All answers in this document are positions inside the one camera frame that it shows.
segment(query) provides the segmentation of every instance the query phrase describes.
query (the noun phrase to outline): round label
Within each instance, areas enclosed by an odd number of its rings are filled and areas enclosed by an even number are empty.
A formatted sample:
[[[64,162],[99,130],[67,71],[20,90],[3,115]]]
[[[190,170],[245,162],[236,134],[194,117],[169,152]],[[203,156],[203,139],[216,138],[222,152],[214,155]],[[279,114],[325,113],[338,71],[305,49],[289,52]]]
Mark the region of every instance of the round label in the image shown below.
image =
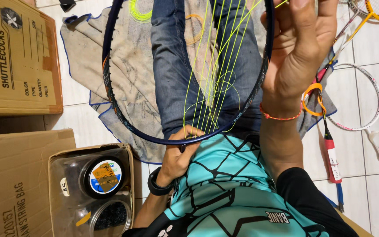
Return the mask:
[[[91,188],[97,192],[98,194],[107,194],[113,191],[116,187],[118,187],[122,176],[121,167],[118,163],[112,160],[104,160],[99,162],[90,173],[90,186]],[[108,182],[111,183],[108,190],[106,189],[104,184],[102,183],[104,179],[108,178]]]

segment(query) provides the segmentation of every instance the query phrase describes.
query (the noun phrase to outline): cardboard box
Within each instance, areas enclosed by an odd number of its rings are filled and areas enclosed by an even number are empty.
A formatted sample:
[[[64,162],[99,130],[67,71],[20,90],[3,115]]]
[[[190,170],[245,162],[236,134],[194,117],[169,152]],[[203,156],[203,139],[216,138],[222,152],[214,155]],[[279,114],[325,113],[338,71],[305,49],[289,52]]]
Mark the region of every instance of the cardboard box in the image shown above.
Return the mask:
[[[0,0],[0,116],[62,112],[55,21]]]
[[[90,146],[90,147],[84,147],[84,148],[77,148],[77,149],[71,149],[67,151],[61,151],[57,154],[54,154],[49,158],[49,196],[50,196],[50,215],[52,218],[52,230],[55,237],[63,237],[63,236],[88,236],[86,233],[77,233],[76,223],[73,218],[68,216],[71,213],[74,213],[73,209],[69,209],[68,212],[65,212],[66,208],[64,206],[64,203],[67,201],[66,197],[63,192],[63,188],[61,188],[60,182],[61,178],[58,178],[60,176],[59,170],[53,170],[53,164],[56,160],[69,158],[69,157],[76,157],[86,154],[93,154],[97,152],[103,152],[108,151],[111,149],[116,148],[123,148],[128,153],[128,167],[125,164],[125,160],[121,160],[123,162],[125,168],[129,168],[129,184],[122,188],[117,195],[120,195],[119,193],[121,191],[129,191],[129,204],[131,209],[131,224],[129,229],[132,228],[133,222],[134,222],[134,209],[135,209],[135,194],[134,194],[134,160],[133,160],[133,153],[131,146],[129,144],[124,143],[112,143],[112,144],[105,144],[105,145],[97,145],[97,146]],[[94,236],[98,237],[117,237],[120,236],[123,229],[103,229],[95,232]]]
[[[0,236],[52,236],[48,160],[71,148],[72,129],[0,135]]]

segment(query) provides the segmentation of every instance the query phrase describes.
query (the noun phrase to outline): yellow string coil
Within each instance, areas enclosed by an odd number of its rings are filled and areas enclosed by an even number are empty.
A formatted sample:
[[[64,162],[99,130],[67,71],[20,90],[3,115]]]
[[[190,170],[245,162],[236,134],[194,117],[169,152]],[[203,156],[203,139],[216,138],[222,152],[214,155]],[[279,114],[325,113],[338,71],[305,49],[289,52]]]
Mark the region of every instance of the yellow string coil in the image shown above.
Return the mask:
[[[150,10],[148,13],[141,13],[139,9],[137,8],[137,1],[138,0],[130,0],[130,3],[129,3],[129,12],[132,19],[140,23],[150,23],[150,21],[152,20],[153,10]]]
[[[201,36],[203,35],[204,33],[204,24],[203,24],[203,18],[201,18],[201,16],[197,15],[197,14],[191,14],[191,15],[187,15],[185,17],[185,19],[190,19],[191,17],[195,17],[199,23],[201,24],[201,30],[200,32],[198,32],[197,35],[195,35],[193,38],[186,38],[185,41],[187,42],[187,45],[193,45],[195,44],[196,42],[198,42],[200,39],[201,39]]]

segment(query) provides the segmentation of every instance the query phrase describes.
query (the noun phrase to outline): red bracelet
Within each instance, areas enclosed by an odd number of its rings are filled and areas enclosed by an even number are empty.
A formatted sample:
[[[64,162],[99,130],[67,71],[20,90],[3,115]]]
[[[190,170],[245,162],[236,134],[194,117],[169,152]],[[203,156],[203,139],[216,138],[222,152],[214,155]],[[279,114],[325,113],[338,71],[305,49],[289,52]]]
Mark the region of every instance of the red bracelet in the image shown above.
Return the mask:
[[[275,117],[272,117],[270,116],[269,114],[267,114],[266,112],[264,112],[263,110],[263,106],[262,106],[262,103],[260,103],[260,112],[264,114],[264,117],[266,117],[266,119],[275,119],[275,120],[292,120],[292,119],[296,119],[297,117],[299,117],[302,113],[302,109],[299,109],[299,113],[298,115],[296,115],[295,117],[292,117],[292,118],[275,118]]]

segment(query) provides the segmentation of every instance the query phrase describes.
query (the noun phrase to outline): person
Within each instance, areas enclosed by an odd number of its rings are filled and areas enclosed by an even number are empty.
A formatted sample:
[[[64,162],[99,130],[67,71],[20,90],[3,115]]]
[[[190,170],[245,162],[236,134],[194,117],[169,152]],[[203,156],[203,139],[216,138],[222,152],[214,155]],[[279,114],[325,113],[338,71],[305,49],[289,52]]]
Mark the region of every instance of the person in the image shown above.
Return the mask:
[[[274,0],[274,5],[281,2]],[[149,178],[151,193],[133,228],[123,236],[357,236],[303,170],[297,120],[266,119],[260,111],[261,104],[276,118],[299,114],[300,97],[335,38],[337,2],[318,0],[318,14],[315,0],[291,0],[275,10],[275,38],[262,91],[229,132],[185,149],[166,147],[162,166]],[[241,37],[230,34],[232,24],[219,18],[238,22],[245,1],[211,0],[210,4],[216,4],[213,17],[219,47],[222,39],[239,45]],[[261,22],[266,24],[266,13]],[[241,25],[246,27],[235,34],[245,34],[239,57],[221,54],[217,59],[220,67],[235,62],[234,73],[227,73],[223,81],[234,81],[241,98],[248,97],[261,65],[254,24],[245,18]],[[203,100],[191,75],[184,29],[184,0],[154,1],[153,70],[166,139],[204,134],[182,113],[186,96],[189,104]],[[234,93],[215,98],[225,101],[219,124],[239,109]],[[182,128],[183,119],[188,124]],[[166,208],[174,180],[179,183]]]

